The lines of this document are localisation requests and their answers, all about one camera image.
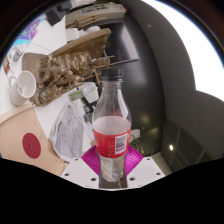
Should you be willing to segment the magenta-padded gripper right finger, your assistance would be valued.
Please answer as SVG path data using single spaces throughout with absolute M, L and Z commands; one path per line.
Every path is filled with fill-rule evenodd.
M 164 173 L 151 157 L 143 157 L 131 146 L 124 162 L 124 174 L 128 189 L 143 187 L 164 177 Z

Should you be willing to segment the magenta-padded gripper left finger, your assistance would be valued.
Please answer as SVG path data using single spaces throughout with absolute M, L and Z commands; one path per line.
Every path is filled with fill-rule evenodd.
M 84 188 L 98 189 L 100 186 L 100 160 L 96 147 L 91 147 L 81 158 L 74 158 L 61 177 Z

